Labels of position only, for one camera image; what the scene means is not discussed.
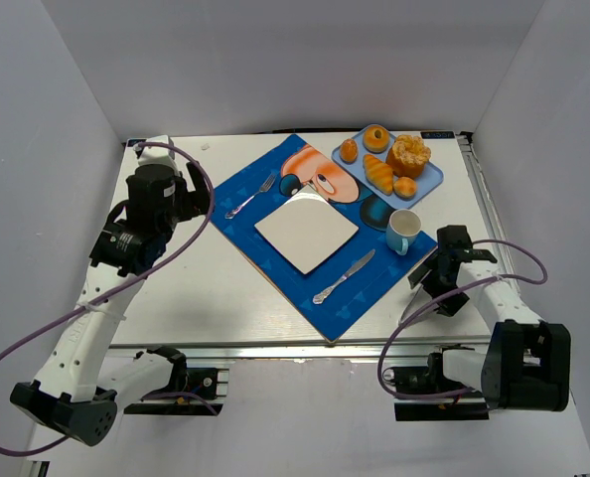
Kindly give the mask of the metal serving tongs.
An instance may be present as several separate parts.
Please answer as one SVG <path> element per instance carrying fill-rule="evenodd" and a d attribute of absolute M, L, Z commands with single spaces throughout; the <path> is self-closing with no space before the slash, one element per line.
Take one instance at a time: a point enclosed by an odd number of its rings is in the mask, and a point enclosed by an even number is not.
<path fill-rule="evenodd" d="M 401 325 L 404 321 L 406 321 L 416 310 L 423 307 L 425 304 L 430 302 L 432 297 L 423 290 L 422 285 L 418 285 L 413 293 L 412 298 L 407 303 L 407 306 L 403 310 L 400 318 L 398 319 L 398 325 Z M 438 311 L 438 305 L 431 306 L 428 310 L 424 311 L 420 314 L 417 318 L 415 318 L 411 323 L 410 326 L 417 325 L 423 321 L 430 319 L 436 312 Z"/>

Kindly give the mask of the small round bun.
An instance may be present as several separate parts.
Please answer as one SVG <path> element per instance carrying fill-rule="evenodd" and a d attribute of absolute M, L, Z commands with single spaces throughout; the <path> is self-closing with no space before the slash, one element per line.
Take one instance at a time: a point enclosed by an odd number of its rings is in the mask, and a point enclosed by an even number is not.
<path fill-rule="evenodd" d="M 394 194 L 402 200 L 414 198 L 417 190 L 417 183 L 409 177 L 399 177 L 393 184 Z"/>
<path fill-rule="evenodd" d="M 348 164 L 354 163 L 359 157 L 359 147 L 357 142 L 352 139 L 346 139 L 340 146 L 340 158 Z"/>

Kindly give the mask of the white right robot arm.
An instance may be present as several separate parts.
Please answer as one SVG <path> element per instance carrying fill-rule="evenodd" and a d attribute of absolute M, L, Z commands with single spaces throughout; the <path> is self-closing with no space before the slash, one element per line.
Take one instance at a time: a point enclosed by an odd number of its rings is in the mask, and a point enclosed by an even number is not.
<path fill-rule="evenodd" d="M 472 241 L 462 225 L 439 229 L 436 249 L 408 280 L 434 299 L 438 314 L 453 317 L 472 304 L 492 330 L 484 352 L 449 347 L 430 354 L 421 384 L 435 393 L 460 384 L 480 393 L 490 409 L 565 410 L 570 333 L 520 299 L 483 241 Z"/>

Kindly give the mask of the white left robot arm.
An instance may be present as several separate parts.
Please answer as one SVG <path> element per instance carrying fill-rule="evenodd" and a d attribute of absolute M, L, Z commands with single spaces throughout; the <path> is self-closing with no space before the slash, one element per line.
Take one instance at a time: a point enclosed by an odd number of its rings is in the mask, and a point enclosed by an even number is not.
<path fill-rule="evenodd" d="M 148 348 L 116 372 L 100 372 L 129 304 L 176 225 L 210 209 L 203 171 L 193 163 L 187 169 L 146 164 L 127 178 L 128 197 L 110 211 L 90 253 L 81 315 L 70 320 L 35 377 L 11 392 L 11 403 L 36 423 L 94 446 L 130 405 L 187 390 L 187 359 L 169 346 Z"/>

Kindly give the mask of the large flower-shaped bread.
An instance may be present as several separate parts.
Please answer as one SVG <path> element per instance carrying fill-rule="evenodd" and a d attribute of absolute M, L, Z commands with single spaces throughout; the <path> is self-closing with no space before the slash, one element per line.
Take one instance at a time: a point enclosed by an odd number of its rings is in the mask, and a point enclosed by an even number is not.
<path fill-rule="evenodd" d="M 399 135 L 387 152 L 385 163 L 397 177 L 418 178 L 431 159 L 431 149 L 420 136 Z"/>

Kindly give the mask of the blue and white cup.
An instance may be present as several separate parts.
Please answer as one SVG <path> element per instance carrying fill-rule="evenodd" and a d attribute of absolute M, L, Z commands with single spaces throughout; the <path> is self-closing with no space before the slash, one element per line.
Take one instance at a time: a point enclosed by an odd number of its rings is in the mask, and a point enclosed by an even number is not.
<path fill-rule="evenodd" d="M 420 218 L 410 210 L 394 211 L 388 218 L 385 231 L 387 246 L 398 255 L 407 255 L 421 232 Z"/>

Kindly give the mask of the silver fork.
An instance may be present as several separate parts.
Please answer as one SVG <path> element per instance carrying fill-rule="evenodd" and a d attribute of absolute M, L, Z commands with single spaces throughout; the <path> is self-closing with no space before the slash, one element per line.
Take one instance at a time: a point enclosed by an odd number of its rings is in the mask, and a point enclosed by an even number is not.
<path fill-rule="evenodd" d="M 272 187 L 272 185 L 274 184 L 275 180 L 276 180 L 277 174 L 276 173 L 271 173 L 266 179 L 265 181 L 261 184 L 261 186 L 259 187 L 259 189 L 252 194 L 251 196 L 249 196 L 244 202 L 242 202 L 240 205 L 238 205 L 237 207 L 235 207 L 234 209 L 230 210 L 229 212 L 227 212 L 225 214 L 225 218 L 227 220 L 231 220 L 233 219 L 237 214 L 239 214 L 255 197 L 257 197 L 260 194 L 263 194 L 267 191 L 269 191 Z"/>

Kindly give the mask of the blue cartoon placemat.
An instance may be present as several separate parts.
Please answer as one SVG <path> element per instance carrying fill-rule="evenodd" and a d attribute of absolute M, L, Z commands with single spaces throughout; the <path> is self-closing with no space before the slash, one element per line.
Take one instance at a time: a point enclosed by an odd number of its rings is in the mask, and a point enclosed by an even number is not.
<path fill-rule="evenodd" d="M 215 227 L 330 343 L 436 246 L 420 233 L 407 254 L 391 250 L 389 205 L 296 134 L 215 196 Z"/>

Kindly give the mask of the light blue tray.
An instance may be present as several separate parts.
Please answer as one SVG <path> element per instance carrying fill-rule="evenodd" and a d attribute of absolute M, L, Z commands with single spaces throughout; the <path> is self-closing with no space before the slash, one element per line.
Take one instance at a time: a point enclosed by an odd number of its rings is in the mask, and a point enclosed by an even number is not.
<path fill-rule="evenodd" d="M 417 185 L 417 191 L 415 194 L 409 198 L 404 199 L 396 195 L 392 192 L 390 195 L 385 194 L 381 190 L 379 190 L 375 185 L 370 183 L 366 176 L 366 170 L 363 164 L 363 156 L 366 154 L 371 154 L 377 159 L 384 161 L 387 155 L 387 152 L 390 150 L 394 140 L 396 139 L 396 135 L 392 132 L 388 132 L 389 140 L 387 148 L 378 153 L 371 152 L 366 149 L 364 143 L 364 137 L 366 135 L 369 126 L 364 127 L 361 131 L 357 132 L 352 136 L 352 139 L 357 143 L 358 147 L 358 158 L 353 163 L 346 163 L 340 154 L 341 146 L 338 145 L 333 151 L 331 155 L 331 159 L 342 167 L 347 173 L 349 173 L 361 186 L 363 186 L 367 193 L 363 193 L 363 197 L 375 196 L 384 201 L 393 209 L 411 209 L 416 203 L 418 203 L 421 199 L 425 196 L 430 194 L 435 188 L 437 188 L 444 179 L 443 172 L 431 162 L 428 162 L 427 165 L 424 167 L 423 172 L 415 179 L 415 183 Z"/>

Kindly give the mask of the croissant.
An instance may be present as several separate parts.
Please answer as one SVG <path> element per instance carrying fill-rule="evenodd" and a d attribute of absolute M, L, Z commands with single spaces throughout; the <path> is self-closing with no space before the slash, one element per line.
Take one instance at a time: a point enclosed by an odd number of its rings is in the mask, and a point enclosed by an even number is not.
<path fill-rule="evenodd" d="M 387 196 L 393 193 L 394 174 L 392 168 L 372 154 L 366 154 L 363 165 L 367 180 Z"/>

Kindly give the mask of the silver table knife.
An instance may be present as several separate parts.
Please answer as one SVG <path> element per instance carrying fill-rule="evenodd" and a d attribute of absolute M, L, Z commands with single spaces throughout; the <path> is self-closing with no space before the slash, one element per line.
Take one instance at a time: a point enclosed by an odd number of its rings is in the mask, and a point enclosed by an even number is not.
<path fill-rule="evenodd" d="M 334 283 L 323 289 L 321 292 L 317 293 L 313 297 L 312 302 L 315 305 L 322 304 L 338 286 L 340 286 L 342 283 L 344 283 L 346 280 L 348 280 L 350 277 L 352 277 L 354 274 L 360 271 L 366 264 L 368 264 L 371 261 L 371 259 L 375 256 L 375 253 L 376 250 L 371 249 L 366 255 L 361 257 L 347 271 L 345 271 Z"/>

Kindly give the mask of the white square plate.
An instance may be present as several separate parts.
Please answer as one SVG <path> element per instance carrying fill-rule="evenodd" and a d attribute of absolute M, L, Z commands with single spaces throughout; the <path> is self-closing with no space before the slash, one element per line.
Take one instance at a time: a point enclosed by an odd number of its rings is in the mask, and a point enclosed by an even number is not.
<path fill-rule="evenodd" d="M 302 274 L 317 268 L 359 230 L 311 186 L 305 186 L 254 227 Z"/>

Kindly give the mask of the glazed donut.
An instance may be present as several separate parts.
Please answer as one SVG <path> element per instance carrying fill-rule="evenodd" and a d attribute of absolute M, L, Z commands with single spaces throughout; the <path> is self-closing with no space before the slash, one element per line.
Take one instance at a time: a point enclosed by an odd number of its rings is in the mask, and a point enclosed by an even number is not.
<path fill-rule="evenodd" d="M 363 143 L 370 152 L 384 152 L 389 144 L 389 132 L 380 125 L 371 125 L 364 131 Z"/>

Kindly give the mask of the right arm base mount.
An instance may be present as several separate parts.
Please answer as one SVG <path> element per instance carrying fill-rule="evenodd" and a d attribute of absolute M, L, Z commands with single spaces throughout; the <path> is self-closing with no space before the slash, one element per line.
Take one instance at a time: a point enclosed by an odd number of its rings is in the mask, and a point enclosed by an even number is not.
<path fill-rule="evenodd" d="M 404 398 L 394 401 L 394 416 L 401 422 L 484 421 L 490 417 L 483 395 L 472 391 L 456 397 L 421 399 L 421 395 L 452 392 L 463 385 L 447 379 L 442 371 L 447 351 L 473 351 L 484 355 L 485 345 L 394 345 L 384 359 L 382 379 Z"/>

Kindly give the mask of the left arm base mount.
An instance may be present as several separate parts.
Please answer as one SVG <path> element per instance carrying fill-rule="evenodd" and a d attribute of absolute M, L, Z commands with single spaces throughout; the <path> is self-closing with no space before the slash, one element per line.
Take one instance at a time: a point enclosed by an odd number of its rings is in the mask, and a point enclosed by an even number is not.
<path fill-rule="evenodd" d="M 164 358 L 172 365 L 168 384 L 154 391 L 153 395 L 168 393 L 169 397 L 151 399 L 133 403 L 124 413 L 127 415 L 170 415 L 197 416 L 219 415 L 222 403 L 217 400 L 224 397 L 218 391 L 218 385 L 224 381 L 219 378 L 218 368 L 189 367 L 187 357 L 180 350 L 168 346 L 150 347 L 146 351 L 139 351 L 135 359 L 144 356 L 148 358 Z"/>

